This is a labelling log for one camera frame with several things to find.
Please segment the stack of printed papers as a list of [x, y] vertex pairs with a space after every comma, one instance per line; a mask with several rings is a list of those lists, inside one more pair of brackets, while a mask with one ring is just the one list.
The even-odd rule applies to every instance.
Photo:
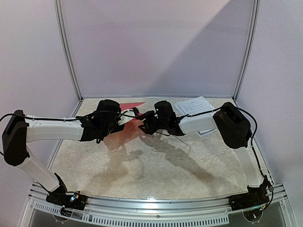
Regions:
[[176, 102], [174, 107], [181, 115], [194, 115], [214, 109], [214, 106], [202, 96]]

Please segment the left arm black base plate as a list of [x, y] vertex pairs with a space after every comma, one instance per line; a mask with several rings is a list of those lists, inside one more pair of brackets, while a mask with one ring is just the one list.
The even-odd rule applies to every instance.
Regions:
[[76, 210], [84, 210], [87, 200], [88, 197], [79, 192], [69, 193], [61, 189], [49, 192], [46, 197], [48, 203]]

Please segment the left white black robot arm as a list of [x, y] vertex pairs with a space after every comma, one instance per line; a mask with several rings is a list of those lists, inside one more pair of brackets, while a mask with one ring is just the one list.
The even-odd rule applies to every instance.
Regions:
[[10, 120], [2, 134], [2, 155], [7, 164], [16, 166], [40, 183], [60, 205], [70, 202], [70, 194], [60, 187], [59, 178], [30, 151], [27, 143], [39, 140], [75, 140], [100, 143], [107, 135], [121, 131], [134, 117], [120, 104], [102, 100], [97, 110], [85, 116], [46, 118], [26, 115], [22, 110], [9, 113]]

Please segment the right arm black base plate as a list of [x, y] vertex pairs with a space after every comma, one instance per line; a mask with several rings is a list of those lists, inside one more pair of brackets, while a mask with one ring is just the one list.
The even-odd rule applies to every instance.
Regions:
[[266, 194], [260, 195], [256, 192], [248, 192], [228, 197], [228, 203], [232, 211], [259, 206], [267, 202], [269, 202], [269, 197]]

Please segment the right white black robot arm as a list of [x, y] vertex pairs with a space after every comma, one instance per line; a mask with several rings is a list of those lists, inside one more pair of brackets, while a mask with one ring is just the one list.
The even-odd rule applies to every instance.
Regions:
[[268, 177], [263, 173], [256, 150], [253, 146], [255, 132], [246, 118], [248, 112], [234, 106], [231, 102], [224, 103], [221, 107], [194, 115], [177, 117], [171, 103], [159, 101], [154, 105], [153, 111], [140, 114], [136, 119], [143, 122], [140, 129], [149, 135], [158, 130], [166, 130], [174, 136], [200, 131], [217, 129], [226, 146], [233, 149], [244, 169], [248, 182], [245, 195], [248, 206], [255, 206], [263, 199], [263, 192], [274, 188]]

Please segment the red file folder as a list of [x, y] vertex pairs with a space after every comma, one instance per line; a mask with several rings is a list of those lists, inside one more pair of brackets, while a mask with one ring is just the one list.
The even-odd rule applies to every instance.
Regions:
[[145, 102], [135, 102], [135, 103], [121, 103], [121, 116], [118, 121], [118, 125], [125, 125], [126, 123], [136, 120], [136, 117], [140, 115], [138, 107], [145, 104]]

